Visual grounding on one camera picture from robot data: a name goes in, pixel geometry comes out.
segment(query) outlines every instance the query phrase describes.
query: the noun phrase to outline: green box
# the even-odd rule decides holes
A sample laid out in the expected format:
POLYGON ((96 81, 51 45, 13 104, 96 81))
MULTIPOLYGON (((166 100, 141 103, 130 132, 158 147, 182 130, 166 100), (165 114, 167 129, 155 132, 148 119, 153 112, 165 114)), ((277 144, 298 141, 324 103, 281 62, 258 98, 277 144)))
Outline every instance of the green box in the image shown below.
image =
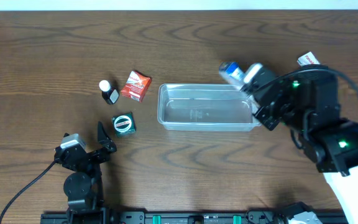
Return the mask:
POLYGON ((127 134, 136 132, 135 122, 132 117, 132 113, 123 114, 120 116, 113 116, 111 118, 114 130, 116 130, 116 136, 121 137, 127 134))

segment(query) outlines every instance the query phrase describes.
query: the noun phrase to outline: white bottle cap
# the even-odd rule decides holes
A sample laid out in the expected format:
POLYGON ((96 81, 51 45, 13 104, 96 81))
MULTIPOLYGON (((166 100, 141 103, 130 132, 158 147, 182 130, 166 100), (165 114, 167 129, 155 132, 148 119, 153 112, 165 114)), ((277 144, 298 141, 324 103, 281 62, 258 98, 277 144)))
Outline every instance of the white bottle cap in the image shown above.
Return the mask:
POLYGON ((107 80, 101 80, 99 82, 99 88, 102 90, 102 91, 109 91, 111 89, 111 85, 110 83, 107 81, 107 80))

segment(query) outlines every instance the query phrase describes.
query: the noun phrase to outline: green clip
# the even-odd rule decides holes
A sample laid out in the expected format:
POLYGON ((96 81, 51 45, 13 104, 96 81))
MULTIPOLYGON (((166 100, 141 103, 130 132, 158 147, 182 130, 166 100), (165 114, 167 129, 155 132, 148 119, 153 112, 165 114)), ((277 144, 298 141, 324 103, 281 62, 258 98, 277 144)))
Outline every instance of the green clip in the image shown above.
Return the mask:
POLYGON ((161 224, 161 216, 154 215, 153 216, 153 224, 161 224))
POLYGON ((241 216, 233 215, 233 224, 241 224, 241 216))

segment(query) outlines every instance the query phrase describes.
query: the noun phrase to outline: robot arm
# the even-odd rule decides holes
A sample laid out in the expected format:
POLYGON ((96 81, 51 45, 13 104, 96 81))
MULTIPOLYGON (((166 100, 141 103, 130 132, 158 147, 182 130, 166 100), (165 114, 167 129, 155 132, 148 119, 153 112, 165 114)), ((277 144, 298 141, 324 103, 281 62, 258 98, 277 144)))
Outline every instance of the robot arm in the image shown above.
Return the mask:
POLYGON ((254 98, 259 105, 254 116, 267 129, 280 122, 290 128, 293 142, 324 174, 348 222, 358 223, 358 123, 340 117, 335 72, 306 65, 277 78, 260 63, 245 73, 236 63, 219 68, 223 78, 254 98))

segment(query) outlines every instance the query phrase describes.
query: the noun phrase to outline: white circular logo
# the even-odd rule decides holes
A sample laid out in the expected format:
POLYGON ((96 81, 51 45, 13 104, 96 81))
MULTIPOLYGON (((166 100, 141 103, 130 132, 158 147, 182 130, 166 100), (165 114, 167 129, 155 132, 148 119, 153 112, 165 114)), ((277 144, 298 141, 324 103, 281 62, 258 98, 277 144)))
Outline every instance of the white circular logo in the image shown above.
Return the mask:
POLYGON ((126 115, 119 116, 114 121, 114 128, 121 133, 128 131, 131 126, 132 120, 126 115))

